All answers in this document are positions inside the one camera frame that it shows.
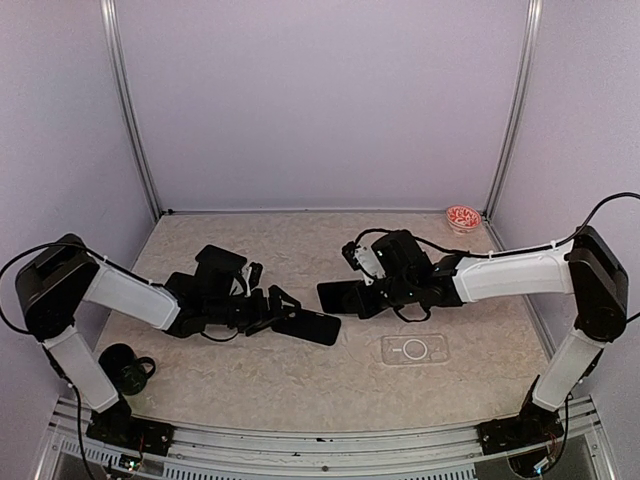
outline black mug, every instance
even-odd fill
[[[136,395],[156,373],[156,362],[151,357],[137,358],[129,345],[115,343],[102,352],[100,366],[123,395]]]

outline mug handle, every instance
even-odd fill
[[[138,359],[139,365],[144,365],[145,363],[151,367],[151,370],[149,370],[148,372],[145,369],[145,374],[147,375],[147,379],[149,379],[153,376],[154,373],[156,373],[156,362],[151,357],[140,357]]]

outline white wall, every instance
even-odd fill
[[[0,2],[0,264],[72,231],[131,265],[152,228],[120,115],[98,2]],[[2,304],[22,324],[13,275]],[[95,341],[104,312],[84,309]],[[0,476],[27,478],[62,382],[0,324]]]
[[[127,0],[165,208],[483,207],[527,0]]]
[[[531,88],[496,226],[508,247],[571,233],[602,197],[640,191],[640,4],[545,2]],[[640,310],[640,204],[621,200],[593,222],[630,276]],[[569,298],[536,301],[556,343],[575,318]],[[587,389],[625,480],[640,478],[640,321],[605,352]]]

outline red and white bowl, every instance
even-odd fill
[[[471,207],[454,205],[447,208],[447,222],[455,233],[464,234],[478,228],[482,217]]]

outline beige marbled tabletop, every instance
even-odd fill
[[[341,247],[369,227],[407,228],[453,248],[487,251],[484,230],[457,236],[443,216],[409,213],[287,213],[165,216],[135,271],[166,281],[192,273],[211,243],[264,265],[261,286],[278,284],[319,310],[319,282],[358,279]],[[428,251],[432,260],[439,255]],[[229,330],[211,327],[211,335]],[[398,360],[411,338],[446,339],[444,363]],[[383,337],[400,336],[389,340]],[[175,422],[254,430],[338,432],[427,427],[515,413],[546,359],[519,297],[434,309],[426,323],[386,312],[371,320],[343,317],[340,337],[324,347],[270,330],[230,343],[176,339],[112,313],[96,351],[125,342],[158,371],[129,397],[134,413]],[[390,361],[383,348],[395,347]],[[424,351],[417,342],[409,354]]]

